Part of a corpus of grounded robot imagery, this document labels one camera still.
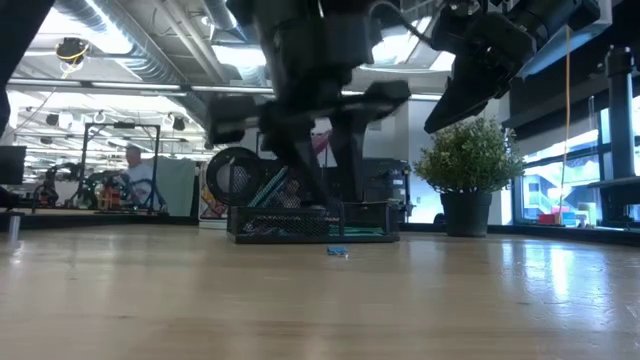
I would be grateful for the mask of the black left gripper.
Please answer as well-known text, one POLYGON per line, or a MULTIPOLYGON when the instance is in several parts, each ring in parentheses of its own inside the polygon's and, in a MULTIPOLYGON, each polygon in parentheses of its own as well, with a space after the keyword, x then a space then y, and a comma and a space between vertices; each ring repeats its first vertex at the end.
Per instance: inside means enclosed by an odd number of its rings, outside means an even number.
POLYGON ((267 147, 302 182, 308 205, 327 206, 311 130, 317 118, 332 117, 332 152, 343 201, 363 199, 362 159, 368 122, 382 119, 410 97, 402 80, 373 82, 361 94, 345 95, 352 71, 373 61, 381 40, 374 24, 297 24, 279 27, 262 43, 275 98, 263 104, 251 95, 209 102, 207 142, 229 144, 259 129, 267 147))

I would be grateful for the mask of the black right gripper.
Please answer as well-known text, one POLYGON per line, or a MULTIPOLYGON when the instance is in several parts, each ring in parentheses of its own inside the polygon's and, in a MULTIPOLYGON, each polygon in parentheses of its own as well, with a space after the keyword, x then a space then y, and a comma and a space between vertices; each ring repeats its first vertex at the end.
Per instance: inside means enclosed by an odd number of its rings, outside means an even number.
POLYGON ((534 38, 499 12, 478 4, 444 4, 432 26, 432 48, 455 56, 446 90, 425 121, 435 133, 479 114, 503 96, 535 55, 534 38))

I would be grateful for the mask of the purple pink handled scissors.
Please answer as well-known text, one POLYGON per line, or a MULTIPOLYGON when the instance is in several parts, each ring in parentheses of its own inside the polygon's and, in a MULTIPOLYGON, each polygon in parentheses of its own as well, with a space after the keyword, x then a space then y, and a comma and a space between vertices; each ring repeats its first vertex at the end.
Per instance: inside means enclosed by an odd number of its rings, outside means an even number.
POLYGON ((320 167, 326 167, 328 162, 328 148, 329 141, 332 134, 332 130, 326 130, 322 133, 312 133, 311 134, 311 144, 316 156, 316 159, 319 161, 320 167))

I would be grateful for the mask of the green sticky note pad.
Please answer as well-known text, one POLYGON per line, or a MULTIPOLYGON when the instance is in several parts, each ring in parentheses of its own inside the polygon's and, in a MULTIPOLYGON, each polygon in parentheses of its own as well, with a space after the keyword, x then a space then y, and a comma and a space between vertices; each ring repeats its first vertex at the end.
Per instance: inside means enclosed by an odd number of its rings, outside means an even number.
POLYGON ((381 228, 344 227, 340 229, 337 225, 329 226, 330 236, 385 236, 386 233, 381 228))

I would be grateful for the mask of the black mesh desk organizer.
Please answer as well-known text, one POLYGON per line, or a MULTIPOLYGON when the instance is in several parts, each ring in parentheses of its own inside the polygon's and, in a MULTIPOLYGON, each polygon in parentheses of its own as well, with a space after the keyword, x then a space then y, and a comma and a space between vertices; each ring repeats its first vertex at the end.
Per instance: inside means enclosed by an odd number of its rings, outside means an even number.
MULTIPOLYGON (((283 167, 276 160, 261 159, 260 186, 283 167)), ((229 206, 227 232, 238 244, 338 244, 393 243, 399 240, 400 208, 395 201, 346 202, 341 198, 339 175, 335 167, 324 167, 321 179, 329 188, 327 206, 308 205, 302 182, 299 183, 300 205, 297 208, 253 208, 229 206), (329 226, 381 228, 385 236, 330 236, 329 226)))

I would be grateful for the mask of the green potted plant black pot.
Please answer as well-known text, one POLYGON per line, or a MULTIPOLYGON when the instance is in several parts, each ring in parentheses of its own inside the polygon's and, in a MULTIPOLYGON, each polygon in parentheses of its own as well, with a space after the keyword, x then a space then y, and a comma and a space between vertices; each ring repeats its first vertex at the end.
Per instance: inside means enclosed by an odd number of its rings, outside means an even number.
POLYGON ((446 233, 484 237, 492 194, 524 173, 515 131, 489 118, 449 126, 420 149, 414 173, 440 194, 446 233))

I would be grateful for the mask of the black equipment box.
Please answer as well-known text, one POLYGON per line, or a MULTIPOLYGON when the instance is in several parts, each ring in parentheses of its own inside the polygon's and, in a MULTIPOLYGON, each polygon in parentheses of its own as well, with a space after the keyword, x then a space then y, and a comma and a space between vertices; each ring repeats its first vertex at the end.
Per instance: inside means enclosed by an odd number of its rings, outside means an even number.
POLYGON ((395 201, 409 203, 410 166, 392 158, 363 159, 363 190, 367 202, 395 201))

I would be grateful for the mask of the colourful patterned board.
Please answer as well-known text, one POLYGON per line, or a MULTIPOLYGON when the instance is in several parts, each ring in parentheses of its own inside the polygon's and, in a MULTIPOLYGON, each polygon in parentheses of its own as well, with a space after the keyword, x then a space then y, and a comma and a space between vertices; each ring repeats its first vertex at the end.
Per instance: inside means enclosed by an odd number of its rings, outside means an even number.
POLYGON ((206 167, 207 165, 203 163, 199 170, 199 220, 225 220, 228 207, 210 192, 206 183, 206 167))

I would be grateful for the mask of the pale green partition panel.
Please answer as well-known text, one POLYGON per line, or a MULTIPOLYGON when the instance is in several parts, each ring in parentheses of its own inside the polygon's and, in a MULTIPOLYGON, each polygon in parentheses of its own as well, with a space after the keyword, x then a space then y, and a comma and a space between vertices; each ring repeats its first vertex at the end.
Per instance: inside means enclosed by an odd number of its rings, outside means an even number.
POLYGON ((196 163, 189 159, 159 157, 156 169, 156 185, 166 203, 170 216, 191 214, 196 163))

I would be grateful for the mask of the black pillar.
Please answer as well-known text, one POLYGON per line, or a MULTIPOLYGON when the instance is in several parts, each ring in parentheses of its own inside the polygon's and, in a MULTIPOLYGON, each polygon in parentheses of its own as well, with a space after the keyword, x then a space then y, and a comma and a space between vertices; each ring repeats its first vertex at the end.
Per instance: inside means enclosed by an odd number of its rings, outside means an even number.
POLYGON ((609 85, 609 129, 613 177, 635 176, 632 124, 632 71, 634 58, 628 47, 612 46, 606 56, 609 85))

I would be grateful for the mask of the dark side table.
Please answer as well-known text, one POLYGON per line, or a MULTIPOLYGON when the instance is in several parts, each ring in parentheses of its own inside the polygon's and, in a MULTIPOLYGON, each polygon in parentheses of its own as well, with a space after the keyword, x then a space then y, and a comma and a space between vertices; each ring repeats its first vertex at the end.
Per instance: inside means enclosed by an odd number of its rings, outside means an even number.
POLYGON ((599 191, 602 220, 600 225, 611 228, 640 228, 640 221, 631 217, 629 207, 640 206, 640 176, 593 182, 587 185, 599 191))

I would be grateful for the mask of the person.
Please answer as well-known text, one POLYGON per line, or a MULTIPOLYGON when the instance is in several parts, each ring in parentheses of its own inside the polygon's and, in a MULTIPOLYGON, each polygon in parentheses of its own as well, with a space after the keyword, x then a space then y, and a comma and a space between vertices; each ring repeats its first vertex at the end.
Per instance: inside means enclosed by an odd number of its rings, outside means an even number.
POLYGON ((127 169, 123 172, 129 200, 138 207, 151 208, 155 202, 153 194, 153 168, 141 157, 141 149, 129 145, 125 150, 127 169))

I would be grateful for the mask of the dark monitor screen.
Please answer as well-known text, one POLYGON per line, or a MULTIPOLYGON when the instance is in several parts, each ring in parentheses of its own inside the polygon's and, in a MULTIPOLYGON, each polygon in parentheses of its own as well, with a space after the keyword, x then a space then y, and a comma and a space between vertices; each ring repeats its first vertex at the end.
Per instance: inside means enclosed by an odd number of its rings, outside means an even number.
POLYGON ((0 185, 22 185, 26 146, 0 146, 0 185))

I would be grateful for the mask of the black aluminium table frame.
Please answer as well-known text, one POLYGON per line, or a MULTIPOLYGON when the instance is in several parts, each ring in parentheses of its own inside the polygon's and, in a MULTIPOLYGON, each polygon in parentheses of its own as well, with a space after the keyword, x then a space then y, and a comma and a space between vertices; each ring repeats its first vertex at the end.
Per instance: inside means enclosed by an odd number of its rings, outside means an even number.
MULTIPOLYGON (((0 213, 0 233, 9 229, 10 218, 20 219, 21 230, 62 229, 111 225, 175 225, 196 227, 199 221, 191 217, 94 214, 36 214, 0 213)), ((629 246, 640 249, 640 232, 603 229, 561 228, 534 225, 489 225, 493 235, 519 235, 531 238, 549 238, 554 241, 577 241, 606 245, 629 246)))

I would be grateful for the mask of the grey metal post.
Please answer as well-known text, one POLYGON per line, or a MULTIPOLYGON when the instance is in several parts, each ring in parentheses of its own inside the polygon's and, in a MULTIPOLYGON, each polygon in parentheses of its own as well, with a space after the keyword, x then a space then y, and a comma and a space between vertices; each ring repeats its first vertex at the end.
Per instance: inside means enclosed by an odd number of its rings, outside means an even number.
POLYGON ((16 246, 19 243, 19 234, 21 227, 21 220, 24 217, 22 212, 7 212, 6 213, 8 219, 8 229, 7 229, 7 238, 8 243, 11 246, 16 246))

